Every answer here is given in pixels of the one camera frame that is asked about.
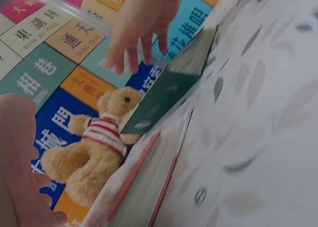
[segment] teal tile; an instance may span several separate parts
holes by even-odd
[[[202,0],[181,0],[179,11],[169,26],[168,49],[163,56],[172,60],[191,40],[211,11],[212,7]],[[153,52],[162,55],[158,41],[153,45]]]
[[[0,94],[22,94],[34,100],[38,111],[75,67],[75,63],[42,43],[0,82]]]
[[[107,48],[110,42],[110,37],[106,37],[80,64],[85,69],[89,70],[96,76],[100,77],[107,83],[113,85],[116,88],[122,88],[125,86],[131,72],[128,70],[127,64],[125,65],[124,73],[120,76],[116,75],[113,69],[105,69],[104,61],[107,54]]]

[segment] teddy bear leg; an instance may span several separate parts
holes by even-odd
[[[67,194],[80,206],[91,207],[120,164],[120,157],[110,158],[108,153],[100,152],[97,156],[92,155],[87,164],[75,171],[67,180]]]
[[[69,176],[84,166],[88,160],[87,150],[81,142],[78,142],[45,151],[41,158],[41,165],[51,179],[66,183]]]

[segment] teddy bear arm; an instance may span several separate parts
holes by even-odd
[[[85,123],[91,117],[87,115],[74,115],[71,117],[69,122],[69,129],[70,131],[78,136],[82,136],[85,131]]]

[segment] finger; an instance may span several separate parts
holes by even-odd
[[[164,53],[167,51],[168,26],[163,26],[157,31],[159,50]]]
[[[66,224],[68,221],[68,216],[64,212],[52,212],[53,218],[56,222],[56,225],[53,227],[61,227]]]
[[[144,54],[144,63],[146,65],[151,62],[151,52],[153,46],[153,33],[148,33],[147,35],[141,38],[141,43],[143,46],[143,54]]]
[[[53,203],[52,197],[47,194],[40,194],[40,199],[42,203],[48,207],[50,207]]]
[[[117,63],[115,63],[114,70],[117,75],[121,75],[124,72],[124,53],[118,59]]]
[[[40,152],[38,149],[36,149],[35,147],[31,148],[30,150],[30,155],[31,155],[31,160],[36,160],[39,158],[40,156]]]
[[[113,67],[123,56],[125,50],[128,48],[130,43],[129,33],[121,28],[123,26],[115,26],[114,33],[111,37],[110,44],[107,51],[107,64],[106,68]]]
[[[50,185],[51,179],[49,178],[49,176],[38,172],[33,173],[33,175],[36,179],[36,182],[38,183],[39,189]]]
[[[136,74],[138,72],[137,44],[138,40],[131,43],[128,49],[126,50],[128,66],[133,74]]]

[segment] teddy bear ear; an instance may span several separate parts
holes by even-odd
[[[106,93],[104,93],[98,100],[97,102],[97,108],[98,110],[105,110],[107,107],[107,104],[109,102],[109,99],[112,95],[112,91],[107,91]]]

